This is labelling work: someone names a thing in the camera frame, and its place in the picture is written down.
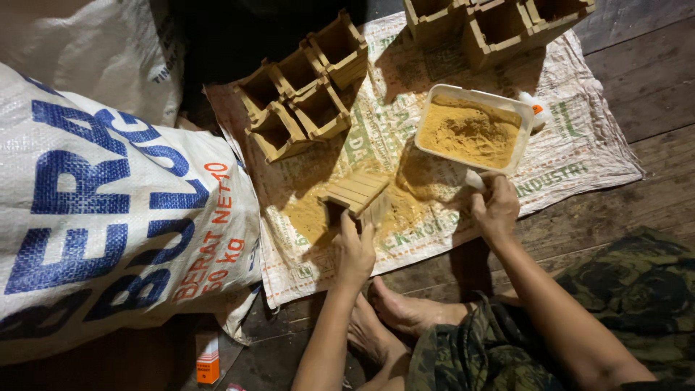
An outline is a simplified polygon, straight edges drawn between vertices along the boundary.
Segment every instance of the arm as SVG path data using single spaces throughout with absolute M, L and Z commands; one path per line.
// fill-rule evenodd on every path
M 655 381 L 645 366 L 560 287 L 514 236 L 519 203 L 514 185 L 487 175 L 491 198 L 473 194 L 471 214 L 504 266 L 536 330 L 582 390 L 616 390 L 620 384 Z
M 341 233 L 334 243 L 338 246 L 338 277 L 328 290 L 297 369 L 293 391 L 341 391 L 348 349 L 348 323 L 352 308 L 362 285 L 374 269 L 374 227 L 368 225 L 357 236 L 357 230 L 347 212 L 341 217 Z

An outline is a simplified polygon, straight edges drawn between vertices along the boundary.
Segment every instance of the white glue bottle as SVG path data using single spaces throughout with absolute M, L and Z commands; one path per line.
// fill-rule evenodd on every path
M 533 114 L 535 114 L 535 119 L 533 121 L 534 128 L 546 123 L 550 117 L 552 117 L 548 104 L 537 97 L 532 97 L 531 94 L 522 91 L 519 93 L 519 100 L 533 108 Z

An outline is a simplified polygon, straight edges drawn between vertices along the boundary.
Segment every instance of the camouflage pants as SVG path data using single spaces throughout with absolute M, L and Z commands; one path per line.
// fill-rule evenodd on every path
M 640 228 L 556 277 L 659 379 L 695 374 L 695 253 Z M 460 326 L 418 340 L 406 390 L 570 390 L 523 309 L 483 295 Z

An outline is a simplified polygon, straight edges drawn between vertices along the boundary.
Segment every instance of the bare foot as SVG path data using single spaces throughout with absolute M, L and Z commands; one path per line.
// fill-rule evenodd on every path
M 386 324 L 398 331 L 419 337 L 437 324 L 459 325 L 468 314 L 464 304 L 443 304 L 395 293 L 374 277 L 371 287 L 376 293 L 374 308 Z
M 347 325 L 347 340 L 381 366 L 407 354 L 403 343 L 384 327 L 362 294 L 357 296 L 352 309 L 350 324 Z

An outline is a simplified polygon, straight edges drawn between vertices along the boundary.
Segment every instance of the orange box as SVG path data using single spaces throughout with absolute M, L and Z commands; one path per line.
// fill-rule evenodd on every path
M 220 378 L 220 345 L 215 331 L 195 335 L 198 383 L 212 384 Z

